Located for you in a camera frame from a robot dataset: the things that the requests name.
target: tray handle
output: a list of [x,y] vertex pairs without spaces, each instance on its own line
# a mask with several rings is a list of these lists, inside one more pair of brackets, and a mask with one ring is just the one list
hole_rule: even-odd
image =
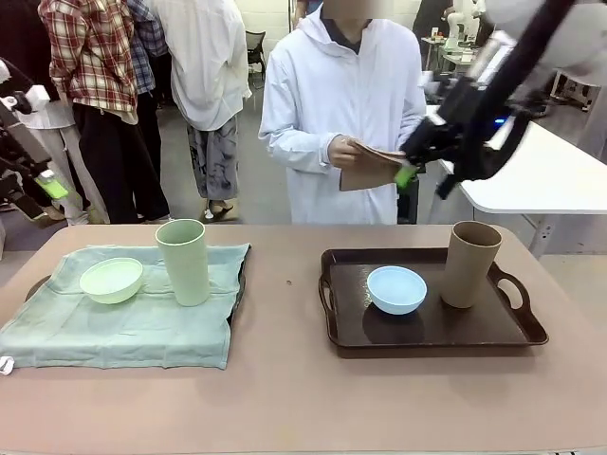
[[521,293],[521,298],[523,299],[523,304],[521,305],[521,308],[513,308],[512,302],[510,301],[510,298],[508,297],[506,292],[504,292],[502,289],[497,287],[498,291],[500,291],[503,294],[503,296],[510,303],[510,309],[514,313],[530,313],[531,312],[531,298],[529,297],[529,291],[527,291],[527,288],[524,287],[524,284],[522,284],[521,281],[518,278],[516,278],[514,275],[505,273],[505,271],[503,271],[499,267],[495,267],[494,273],[495,273],[495,286],[496,287],[498,286],[498,284],[500,283],[501,280],[506,280],[506,281],[514,284],[516,286],[516,288],[519,290],[519,292]]
[[[326,291],[329,293],[329,301],[326,299]],[[322,274],[319,278],[319,294],[321,296],[322,308],[324,308],[324,314],[326,316],[326,331],[329,336],[329,339],[339,345],[339,341],[337,340],[337,322],[335,315],[335,298],[333,297],[333,289],[331,288],[331,283],[327,279],[327,277]]]

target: white jacket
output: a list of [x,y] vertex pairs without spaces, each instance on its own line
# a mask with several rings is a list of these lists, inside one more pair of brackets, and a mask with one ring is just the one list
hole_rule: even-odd
[[332,42],[320,11],[303,19],[270,55],[260,139],[286,177],[293,223],[396,223],[396,187],[340,192],[328,163],[337,135],[397,150],[425,115],[415,36],[374,20],[360,53]]
[[146,0],[173,56],[171,83],[183,117],[214,131],[243,109],[248,90],[245,25],[234,0]]

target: cup rim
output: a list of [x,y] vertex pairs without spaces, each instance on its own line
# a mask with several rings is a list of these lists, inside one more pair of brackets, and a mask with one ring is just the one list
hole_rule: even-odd
[[[477,226],[482,226],[483,228],[489,228],[492,229],[494,232],[497,233],[497,235],[500,236],[500,241],[493,244],[493,245],[478,245],[478,244],[473,244],[465,239],[462,239],[462,237],[460,237],[457,232],[455,232],[455,228],[457,228],[460,225],[465,225],[465,224],[472,224],[472,225],[477,225]],[[453,225],[453,228],[451,229],[451,234],[453,234],[455,237],[457,237],[457,240],[459,240],[460,242],[463,242],[466,245],[469,246],[475,246],[477,248],[494,248],[496,246],[499,246],[502,244],[502,242],[504,241],[504,236],[500,233],[499,230],[497,230],[495,227],[493,227],[492,225],[488,225],[487,223],[481,223],[480,221],[460,221],[458,223],[455,223]]]
[[[195,223],[197,223],[198,225],[200,225],[202,227],[202,232],[200,233],[200,235],[196,236],[194,239],[189,240],[188,242],[182,242],[180,244],[168,244],[168,243],[163,242],[160,239],[158,239],[158,233],[161,230],[163,230],[164,228],[166,228],[167,226],[169,226],[169,225],[171,225],[173,223],[179,223],[179,222],[184,222],[184,221],[188,221],[188,222],[194,221]],[[206,231],[207,231],[206,226],[203,223],[201,223],[199,220],[194,220],[194,219],[191,219],[191,218],[182,218],[182,219],[179,219],[179,220],[171,220],[170,222],[165,223],[164,225],[162,225],[161,227],[159,227],[158,229],[156,229],[156,241],[159,244],[164,245],[164,246],[184,246],[184,245],[193,244],[194,242],[200,240],[200,238],[205,235]]]

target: red plaid shirt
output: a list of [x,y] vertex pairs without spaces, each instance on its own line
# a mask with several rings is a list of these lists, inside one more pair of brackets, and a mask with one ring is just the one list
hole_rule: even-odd
[[57,90],[80,104],[134,111],[134,26],[126,0],[42,0],[38,13],[50,38]]

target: towel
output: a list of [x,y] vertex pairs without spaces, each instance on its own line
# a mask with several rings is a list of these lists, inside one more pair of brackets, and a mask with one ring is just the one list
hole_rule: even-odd
[[[22,367],[227,366],[231,315],[249,244],[209,246],[211,296],[180,306],[156,247],[90,246],[61,260],[50,279],[0,331],[0,354]],[[80,277],[112,258],[143,264],[143,286],[115,305],[89,299]]]

